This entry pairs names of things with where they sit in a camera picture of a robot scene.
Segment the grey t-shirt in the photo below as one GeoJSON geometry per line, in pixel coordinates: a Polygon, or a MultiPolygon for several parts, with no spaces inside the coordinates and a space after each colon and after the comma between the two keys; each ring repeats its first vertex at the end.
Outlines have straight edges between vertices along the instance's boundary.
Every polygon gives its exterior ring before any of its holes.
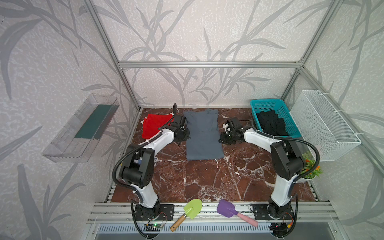
{"type": "Polygon", "coordinates": [[[191,138],[187,140],[187,160],[218,160],[224,158],[222,144],[219,142],[219,111],[207,109],[202,112],[185,111],[191,138]]]}

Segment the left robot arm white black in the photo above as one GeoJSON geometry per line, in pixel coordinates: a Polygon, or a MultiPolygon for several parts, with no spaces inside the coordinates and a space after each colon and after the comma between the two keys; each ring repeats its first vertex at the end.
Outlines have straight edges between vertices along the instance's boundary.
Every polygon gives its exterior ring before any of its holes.
{"type": "Polygon", "coordinates": [[[119,173],[114,182],[133,191],[139,198],[133,216],[152,219],[161,214],[161,203],[152,185],[155,173],[155,157],[167,145],[181,143],[191,138],[187,119],[176,113],[167,115],[166,121],[150,127],[147,117],[143,129],[154,129],[144,136],[145,141],[128,146],[128,152],[119,160],[114,172],[119,173]]]}

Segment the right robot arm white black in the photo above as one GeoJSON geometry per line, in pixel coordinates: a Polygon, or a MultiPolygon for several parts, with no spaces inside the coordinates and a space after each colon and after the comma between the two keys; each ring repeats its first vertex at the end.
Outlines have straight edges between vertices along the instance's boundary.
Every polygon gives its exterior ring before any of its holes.
{"type": "Polygon", "coordinates": [[[298,142],[265,134],[254,127],[243,126],[238,118],[227,120],[223,128],[220,143],[234,145],[247,142],[271,153],[273,169],[277,176],[267,212],[272,219],[281,218],[290,210],[296,178],[305,166],[298,142]]]}

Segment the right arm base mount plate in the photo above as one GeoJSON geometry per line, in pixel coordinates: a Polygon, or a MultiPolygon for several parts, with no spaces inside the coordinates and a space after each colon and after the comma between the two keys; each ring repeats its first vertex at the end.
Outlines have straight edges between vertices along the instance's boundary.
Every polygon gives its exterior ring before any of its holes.
{"type": "Polygon", "coordinates": [[[293,219],[295,216],[291,203],[284,206],[275,203],[252,204],[251,211],[256,220],[283,220],[289,216],[293,219]]]}

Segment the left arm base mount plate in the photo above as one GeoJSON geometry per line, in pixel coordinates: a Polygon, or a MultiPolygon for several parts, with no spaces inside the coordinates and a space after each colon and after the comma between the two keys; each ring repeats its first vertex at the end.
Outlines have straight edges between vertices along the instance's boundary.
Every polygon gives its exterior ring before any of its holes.
{"type": "Polygon", "coordinates": [[[152,219],[161,221],[173,220],[175,205],[156,203],[153,208],[146,208],[136,205],[134,208],[134,216],[137,221],[149,221],[152,219]]]}

